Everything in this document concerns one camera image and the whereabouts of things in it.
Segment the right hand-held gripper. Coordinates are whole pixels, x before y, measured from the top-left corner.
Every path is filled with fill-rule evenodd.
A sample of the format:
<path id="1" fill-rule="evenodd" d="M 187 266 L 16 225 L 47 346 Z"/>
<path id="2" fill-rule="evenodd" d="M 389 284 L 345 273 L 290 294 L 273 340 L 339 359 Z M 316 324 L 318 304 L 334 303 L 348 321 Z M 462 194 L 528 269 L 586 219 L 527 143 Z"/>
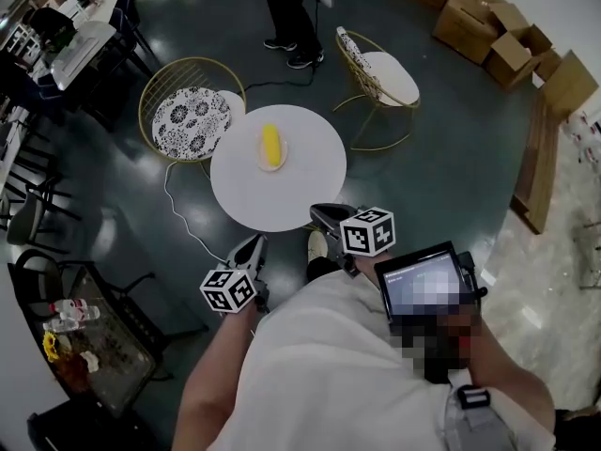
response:
<path id="1" fill-rule="evenodd" d="M 356 257 L 376 257 L 395 245 L 393 213 L 381 208 L 319 203 L 310 208 L 312 223 L 325 235 L 328 256 L 352 277 Z"/>

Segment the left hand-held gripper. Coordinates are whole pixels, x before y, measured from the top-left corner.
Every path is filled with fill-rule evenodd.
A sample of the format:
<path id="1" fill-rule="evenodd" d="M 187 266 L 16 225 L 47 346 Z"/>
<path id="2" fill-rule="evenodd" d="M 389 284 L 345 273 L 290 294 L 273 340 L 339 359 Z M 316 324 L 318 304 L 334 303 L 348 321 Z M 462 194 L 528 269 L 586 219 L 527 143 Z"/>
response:
<path id="1" fill-rule="evenodd" d="M 200 291 L 213 312 L 237 314 L 254 303 L 259 313 L 269 313 L 270 293 L 267 284 L 259 278 L 267 247 L 267 237 L 255 234 L 237 245 L 225 262 L 208 272 Z"/>

